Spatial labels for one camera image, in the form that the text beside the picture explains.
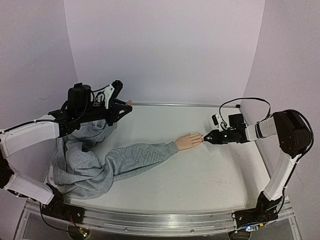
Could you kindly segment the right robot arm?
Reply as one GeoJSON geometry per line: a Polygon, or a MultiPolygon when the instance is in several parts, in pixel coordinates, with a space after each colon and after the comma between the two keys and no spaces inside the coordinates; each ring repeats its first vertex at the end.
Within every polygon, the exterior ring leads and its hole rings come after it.
{"type": "Polygon", "coordinates": [[[278,138],[279,160],[269,183],[263,190],[263,195],[270,202],[283,196],[283,189],[286,188],[294,167],[314,142],[310,124],[294,109],[274,112],[266,119],[252,125],[246,125],[241,113],[229,115],[229,124],[226,124],[218,114],[214,114],[212,120],[217,129],[204,136],[204,141],[212,145],[244,144],[271,136],[278,138]]]}

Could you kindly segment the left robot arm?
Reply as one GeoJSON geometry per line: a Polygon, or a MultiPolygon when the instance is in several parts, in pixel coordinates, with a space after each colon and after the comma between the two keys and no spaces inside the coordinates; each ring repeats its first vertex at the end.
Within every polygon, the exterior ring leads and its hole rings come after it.
{"type": "Polygon", "coordinates": [[[54,141],[79,130],[81,124],[104,120],[112,126],[133,108],[118,98],[123,83],[116,79],[107,86],[93,90],[90,85],[76,83],[67,91],[67,99],[57,110],[42,117],[0,131],[0,188],[17,197],[48,205],[56,218],[64,218],[67,206],[56,199],[54,187],[20,172],[9,158],[43,142],[54,141]]]}

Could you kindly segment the mannequin hand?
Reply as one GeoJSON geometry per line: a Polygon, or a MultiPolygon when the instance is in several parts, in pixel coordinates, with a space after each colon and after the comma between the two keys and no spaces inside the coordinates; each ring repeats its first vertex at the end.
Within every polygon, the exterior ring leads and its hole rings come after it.
{"type": "Polygon", "coordinates": [[[179,151],[188,150],[193,147],[200,145],[204,141],[204,136],[201,133],[194,133],[194,134],[186,134],[180,136],[176,141],[175,144],[179,151]]]}

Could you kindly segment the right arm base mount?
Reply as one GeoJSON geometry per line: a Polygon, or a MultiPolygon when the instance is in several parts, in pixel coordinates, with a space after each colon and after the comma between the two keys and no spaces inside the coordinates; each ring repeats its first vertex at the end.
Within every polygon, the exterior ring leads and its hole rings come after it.
{"type": "Polygon", "coordinates": [[[237,210],[231,214],[231,217],[235,220],[237,229],[252,225],[266,224],[278,219],[280,212],[278,205],[281,204],[281,209],[283,203],[283,196],[276,200],[269,200],[264,191],[262,191],[257,198],[256,206],[254,208],[237,210]]]}

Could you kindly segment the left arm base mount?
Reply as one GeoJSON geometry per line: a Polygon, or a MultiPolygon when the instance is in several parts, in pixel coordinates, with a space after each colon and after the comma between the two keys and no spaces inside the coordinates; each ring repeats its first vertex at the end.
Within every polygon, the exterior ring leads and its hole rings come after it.
{"type": "Polygon", "coordinates": [[[76,224],[82,224],[85,209],[83,207],[65,203],[63,194],[53,185],[46,183],[53,193],[53,198],[48,204],[40,206],[40,213],[52,218],[69,221],[76,224]]]}

